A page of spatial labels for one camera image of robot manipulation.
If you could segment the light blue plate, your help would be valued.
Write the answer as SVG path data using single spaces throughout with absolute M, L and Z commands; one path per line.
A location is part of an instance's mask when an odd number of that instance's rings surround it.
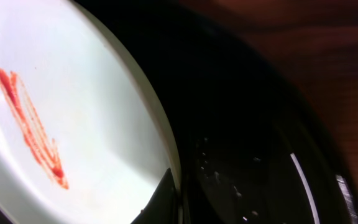
M 130 223 L 175 138 L 145 73 L 73 1 L 0 1 L 0 210 L 14 223 Z

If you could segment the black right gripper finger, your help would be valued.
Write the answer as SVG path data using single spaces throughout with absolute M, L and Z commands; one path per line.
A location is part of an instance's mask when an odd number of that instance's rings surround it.
M 177 191 L 171 169 L 168 168 L 150 201 L 131 224 L 177 224 Z

